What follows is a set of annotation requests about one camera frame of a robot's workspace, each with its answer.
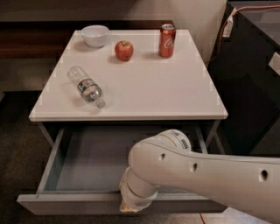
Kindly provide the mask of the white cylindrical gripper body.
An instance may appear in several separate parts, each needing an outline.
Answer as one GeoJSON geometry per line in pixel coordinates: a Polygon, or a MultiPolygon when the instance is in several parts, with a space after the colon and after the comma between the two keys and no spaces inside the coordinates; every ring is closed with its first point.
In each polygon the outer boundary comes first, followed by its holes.
{"type": "Polygon", "coordinates": [[[147,208],[158,196],[158,186],[140,179],[129,167],[122,175],[122,181],[125,181],[129,189],[136,195],[137,200],[135,205],[139,211],[147,208]]]}

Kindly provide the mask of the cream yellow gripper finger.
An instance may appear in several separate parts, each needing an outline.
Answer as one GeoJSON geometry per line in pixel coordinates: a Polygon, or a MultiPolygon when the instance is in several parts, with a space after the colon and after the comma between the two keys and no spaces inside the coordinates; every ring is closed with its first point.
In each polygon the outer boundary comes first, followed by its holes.
{"type": "Polygon", "coordinates": [[[137,196],[130,190],[128,184],[122,181],[119,185],[122,200],[120,204],[120,211],[122,213],[137,213],[139,209],[135,205],[137,196]]]}

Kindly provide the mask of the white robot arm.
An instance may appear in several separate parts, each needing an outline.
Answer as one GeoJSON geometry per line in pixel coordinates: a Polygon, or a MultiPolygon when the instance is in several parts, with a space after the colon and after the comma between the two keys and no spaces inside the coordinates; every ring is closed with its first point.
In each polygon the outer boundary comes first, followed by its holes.
{"type": "Polygon", "coordinates": [[[176,129],[136,143],[120,183],[123,212],[148,207],[161,186],[196,193],[280,224],[280,159],[198,153],[176,129]]]}

